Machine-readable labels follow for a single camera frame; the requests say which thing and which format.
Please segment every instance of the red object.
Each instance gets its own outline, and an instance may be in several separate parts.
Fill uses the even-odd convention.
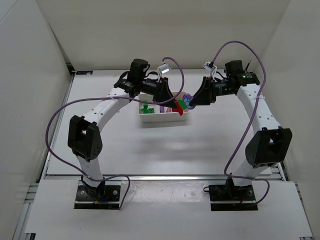
[[[181,108],[180,104],[176,100],[174,100],[174,102],[175,102],[177,108],[172,108],[172,112],[179,113],[180,116],[182,116],[184,114],[184,110]]]

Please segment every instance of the white container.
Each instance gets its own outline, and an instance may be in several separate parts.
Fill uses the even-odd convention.
[[[185,91],[182,91],[176,99],[182,99],[182,97],[186,94]],[[138,96],[139,100],[152,102],[153,96],[145,93],[141,93]],[[160,112],[159,110],[155,110],[155,113],[142,113],[142,108],[144,104],[138,103],[138,114],[143,123],[159,123],[159,122],[176,122],[176,121],[185,121],[189,114],[189,109],[186,108],[183,110],[183,115],[180,116],[178,112]]]

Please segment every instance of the white table surface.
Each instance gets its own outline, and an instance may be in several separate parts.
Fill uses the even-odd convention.
[[[106,96],[123,70],[93,71],[76,75],[68,102],[81,98]],[[193,95],[200,87],[204,69],[185,70],[184,91]],[[181,86],[178,70],[165,74],[172,92]],[[97,101],[81,102],[65,109],[53,150],[58,156],[79,166],[67,146],[69,121],[82,116]],[[143,123],[138,116],[138,103],[131,102],[104,127],[103,150],[99,155],[101,172],[106,175],[222,175],[224,167],[239,142],[249,117],[235,95],[220,96],[210,106],[197,106],[185,122]],[[229,171],[245,159],[245,146],[253,136],[249,131]],[[48,175],[79,174],[74,168],[51,156]],[[270,175],[267,169],[263,174]]]
[[[121,210],[74,209],[77,180],[41,180],[35,240],[299,240],[311,237],[293,182],[271,181],[258,211],[211,211],[202,181],[133,181]],[[126,184],[121,187],[124,193]],[[267,185],[254,181],[257,199]]]

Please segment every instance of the small toy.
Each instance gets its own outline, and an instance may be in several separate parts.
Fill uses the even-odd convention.
[[[178,103],[179,103],[180,107],[182,108],[182,110],[185,110],[188,108],[183,99],[178,99]]]
[[[179,113],[180,116],[182,116],[184,114],[183,109],[181,108],[180,104],[177,102],[177,100],[174,101],[176,104],[176,108],[172,108],[172,112],[174,113]]]
[[[189,103],[191,102],[192,99],[194,99],[193,96],[191,96],[189,93],[186,93],[183,97],[182,97],[186,107],[189,109],[189,110],[192,110],[194,109],[196,106],[190,106]]]

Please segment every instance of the purple object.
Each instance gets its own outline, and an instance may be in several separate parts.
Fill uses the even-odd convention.
[[[194,99],[193,96],[191,96],[189,93],[186,93],[185,95],[183,95],[182,97],[184,104],[186,105],[186,107],[189,110],[194,109],[196,106],[190,106],[189,103],[191,102],[192,99]]]

